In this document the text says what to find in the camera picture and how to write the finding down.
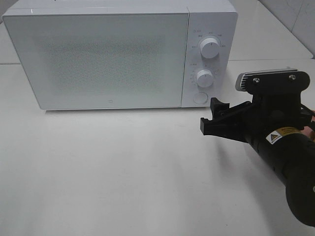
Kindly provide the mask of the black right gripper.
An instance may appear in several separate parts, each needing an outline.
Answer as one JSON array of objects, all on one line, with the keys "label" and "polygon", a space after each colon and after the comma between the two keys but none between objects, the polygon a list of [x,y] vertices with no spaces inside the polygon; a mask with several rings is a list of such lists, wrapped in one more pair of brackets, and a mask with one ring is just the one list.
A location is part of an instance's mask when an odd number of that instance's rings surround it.
[{"label": "black right gripper", "polygon": [[246,101],[230,107],[217,98],[211,98],[212,119],[201,118],[203,135],[221,138],[243,138],[243,119],[250,118],[251,131],[266,134],[275,143],[290,131],[301,131],[310,126],[310,109],[301,102],[301,93],[310,85],[310,77],[303,71],[255,71],[242,74],[242,91],[252,95]]}]

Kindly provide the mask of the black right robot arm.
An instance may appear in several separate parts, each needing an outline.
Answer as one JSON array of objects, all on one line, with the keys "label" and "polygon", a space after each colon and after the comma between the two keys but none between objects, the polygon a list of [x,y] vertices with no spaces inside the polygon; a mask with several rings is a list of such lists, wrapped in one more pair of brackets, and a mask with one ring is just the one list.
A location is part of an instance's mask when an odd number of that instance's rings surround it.
[{"label": "black right robot arm", "polygon": [[212,119],[201,118],[200,130],[249,144],[285,185],[292,214],[314,226],[315,142],[302,131],[314,129],[315,114],[301,102],[310,82],[297,69],[241,73],[235,87],[252,100],[230,107],[213,97]]}]

